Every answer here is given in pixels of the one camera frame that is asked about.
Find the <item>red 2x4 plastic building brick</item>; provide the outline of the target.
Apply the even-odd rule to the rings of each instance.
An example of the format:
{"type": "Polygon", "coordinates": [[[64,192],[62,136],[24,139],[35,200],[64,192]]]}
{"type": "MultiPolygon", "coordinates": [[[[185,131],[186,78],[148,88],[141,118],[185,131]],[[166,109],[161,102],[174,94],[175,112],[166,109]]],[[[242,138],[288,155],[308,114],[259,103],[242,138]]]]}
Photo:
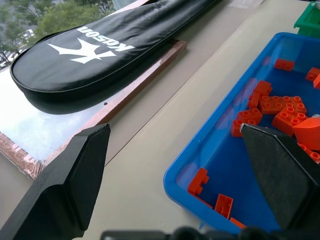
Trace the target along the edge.
{"type": "Polygon", "coordinates": [[[299,96],[261,96],[258,100],[258,109],[263,115],[276,115],[286,107],[293,107],[299,113],[307,113],[299,96]]]}

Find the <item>blue plastic bin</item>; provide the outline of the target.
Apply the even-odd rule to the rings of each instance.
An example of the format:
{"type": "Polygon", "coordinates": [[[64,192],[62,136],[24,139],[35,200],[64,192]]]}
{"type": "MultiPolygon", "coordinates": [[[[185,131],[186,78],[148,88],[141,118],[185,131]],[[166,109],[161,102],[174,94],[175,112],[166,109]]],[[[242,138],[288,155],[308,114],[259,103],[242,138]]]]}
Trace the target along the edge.
{"type": "MultiPolygon", "coordinates": [[[[167,195],[218,230],[240,232],[230,218],[265,231],[290,230],[277,223],[255,178],[243,136],[233,137],[230,128],[238,112],[249,110],[249,97],[261,80],[271,83],[269,96],[298,96],[307,118],[320,118],[320,89],[305,79],[311,68],[320,69],[320,38],[277,33],[168,168],[163,180],[167,195]],[[274,68],[277,59],[293,61],[293,70],[274,68]],[[200,168],[208,171],[209,180],[201,194],[192,195],[188,186],[200,168]],[[218,194],[233,198],[229,219],[214,210],[218,194]]],[[[276,115],[263,114],[254,126],[280,132],[272,126],[276,115]]]]}

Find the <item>curved orange building block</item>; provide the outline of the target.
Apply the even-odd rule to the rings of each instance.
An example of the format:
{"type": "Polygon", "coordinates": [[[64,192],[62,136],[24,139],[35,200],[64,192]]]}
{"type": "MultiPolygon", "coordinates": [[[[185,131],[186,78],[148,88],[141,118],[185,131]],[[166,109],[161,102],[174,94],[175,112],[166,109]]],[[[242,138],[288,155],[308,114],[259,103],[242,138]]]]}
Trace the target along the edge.
{"type": "Polygon", "coordinates": [[[293,127],[298,143],[320,151],[320,117],[310,117],[293,127]]]}

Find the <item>brown framed glossy ledge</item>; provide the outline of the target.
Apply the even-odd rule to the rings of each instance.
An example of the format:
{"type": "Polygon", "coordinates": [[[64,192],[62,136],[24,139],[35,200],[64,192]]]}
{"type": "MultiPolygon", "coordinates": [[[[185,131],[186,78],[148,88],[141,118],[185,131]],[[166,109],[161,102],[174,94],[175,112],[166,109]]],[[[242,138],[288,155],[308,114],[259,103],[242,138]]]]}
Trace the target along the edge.
{"type": "MultiPolygon", "coordinates": [[[[135,3],[111,14],[117,14],[152,2],[137,0],[135,3]]],[[[37,33],[36,40],[65,30],[85,25],[102,18],[78,20],[86,11],[85,6],[73,4],[66,17],[55,14],[50,23],[55,30],[37,33]]],[[[23,173],[35,179],[40,172],[60,154],[71,138],[83,129],[106,123],[119,113],[174,59],[186,49],[185,41],[171,39],[169,48],[134,81],[111,95],[101,94],[97,100],[88,97],[71,103],[61,103],[54,109],[40,108],[32,103],[14,83],[10,68],[0,71],[0,152],[8,157],[23,173]]]]}

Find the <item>black racket bag white print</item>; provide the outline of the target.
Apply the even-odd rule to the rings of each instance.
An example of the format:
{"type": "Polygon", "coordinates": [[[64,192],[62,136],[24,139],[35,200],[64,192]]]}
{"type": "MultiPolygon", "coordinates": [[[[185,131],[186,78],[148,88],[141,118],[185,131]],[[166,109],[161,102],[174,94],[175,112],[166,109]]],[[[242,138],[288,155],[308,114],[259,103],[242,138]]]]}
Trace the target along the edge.
{"type": "Polygon", "coordinates": [[[133,82],[185,26],[221,0],[153,0],[47,35],[10,66],[13,82],[36,106],[111,95],[133,82]]]}

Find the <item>green plastic bin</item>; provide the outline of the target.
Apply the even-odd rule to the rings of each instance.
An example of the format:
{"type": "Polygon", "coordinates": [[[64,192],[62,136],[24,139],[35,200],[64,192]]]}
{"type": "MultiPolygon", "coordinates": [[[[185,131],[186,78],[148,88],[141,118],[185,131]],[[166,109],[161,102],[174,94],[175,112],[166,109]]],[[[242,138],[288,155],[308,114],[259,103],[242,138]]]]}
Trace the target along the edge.
{"type": "Polygon", "coordinates": [[[293,27],[299,35],[320,38],[320,1],[311,1],[293,27]]]}

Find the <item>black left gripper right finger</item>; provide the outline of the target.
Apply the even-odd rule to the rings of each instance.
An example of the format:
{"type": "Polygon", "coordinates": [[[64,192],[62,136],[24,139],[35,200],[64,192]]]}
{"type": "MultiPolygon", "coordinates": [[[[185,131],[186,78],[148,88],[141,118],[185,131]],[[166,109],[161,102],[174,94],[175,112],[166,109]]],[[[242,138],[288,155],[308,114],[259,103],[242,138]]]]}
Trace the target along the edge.
{"type": "Polygon", "coordinates": [[[240,128],[258,186],[282,229],[320,231],[320,165],[289,135],[240,128]]]}

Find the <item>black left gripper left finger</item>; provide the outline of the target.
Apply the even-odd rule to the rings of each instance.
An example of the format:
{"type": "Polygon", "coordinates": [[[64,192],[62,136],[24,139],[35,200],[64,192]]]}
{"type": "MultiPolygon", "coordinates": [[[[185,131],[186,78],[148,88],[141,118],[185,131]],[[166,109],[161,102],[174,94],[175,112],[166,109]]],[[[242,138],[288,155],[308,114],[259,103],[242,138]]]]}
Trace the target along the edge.
{"type": "Polygon", "coordinates": [[[73,240],[89,227],[100,191],[111,128],[76,134],[33,181],[0,229],[0,240],[73,240]]]}

